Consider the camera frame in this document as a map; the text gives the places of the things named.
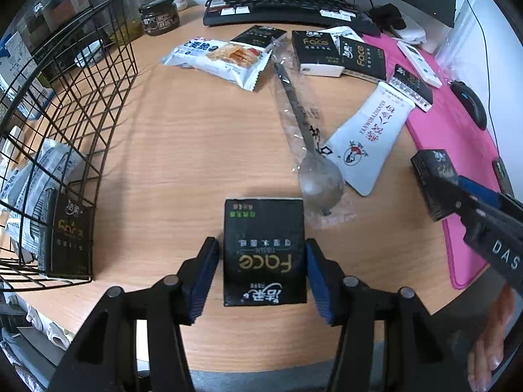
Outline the right hand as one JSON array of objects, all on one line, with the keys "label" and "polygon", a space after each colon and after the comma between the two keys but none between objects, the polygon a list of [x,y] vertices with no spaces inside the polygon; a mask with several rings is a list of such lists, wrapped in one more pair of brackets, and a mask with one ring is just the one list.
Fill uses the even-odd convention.
[{"label": "right hand", "polygon": [[471,391],[487,391],[492,372],[503,361],[505,330],[515,309],[514,291],[504,284],[497,300],[491,305],[488,324],[472,346],[467,358],[467,380]]}]

